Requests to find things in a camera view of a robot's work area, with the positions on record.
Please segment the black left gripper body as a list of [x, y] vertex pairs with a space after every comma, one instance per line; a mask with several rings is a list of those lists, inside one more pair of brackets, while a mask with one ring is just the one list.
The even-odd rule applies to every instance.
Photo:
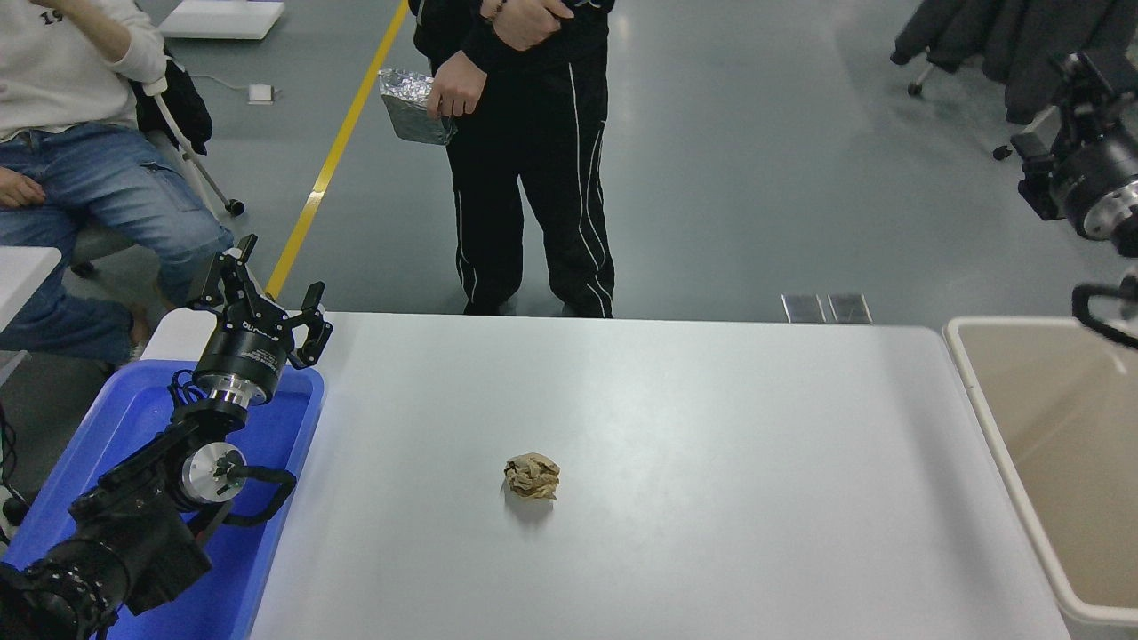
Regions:
[[295, 340], [288, 329], [272, 325], [271, 333], [264, 333], [247, 321], [228, 323], [221, 317], [204, 345], [193, 381], [212, 389], [218, 388], [224, 378], [236, 378], [249, 381], [261, 394], [273, 394], [292, 348]]

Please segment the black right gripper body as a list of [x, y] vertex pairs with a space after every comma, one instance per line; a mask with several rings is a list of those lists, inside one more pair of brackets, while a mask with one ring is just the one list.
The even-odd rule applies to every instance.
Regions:
[[1135, 205], [1133, 136], [1111, 132], [1086, 143], [1052, 173], [1050, 195], [1069, 223], [1120, 223]]

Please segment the person's hand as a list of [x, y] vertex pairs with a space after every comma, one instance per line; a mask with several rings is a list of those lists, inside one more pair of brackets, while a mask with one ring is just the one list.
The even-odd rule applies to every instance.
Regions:
[[44, 187], [20, 172], [0, 167], [0, 199], [3, 208], [28, 208], [46, 204]]

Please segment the person's right hand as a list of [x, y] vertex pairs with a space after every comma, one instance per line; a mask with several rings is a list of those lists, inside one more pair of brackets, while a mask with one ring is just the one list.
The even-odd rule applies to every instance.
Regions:
[[472, 115], [480, 102], [488, 74], [460, 50], [443, 61], [432, 77], [427, 113], [434, 120]]

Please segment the person's left hand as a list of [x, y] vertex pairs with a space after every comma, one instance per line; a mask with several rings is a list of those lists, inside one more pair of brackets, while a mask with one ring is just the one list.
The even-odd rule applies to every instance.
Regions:
[[572, 20], [574, 11], [562, 1], [483, 1], [480, 16], [509, 49], [525, 52]]

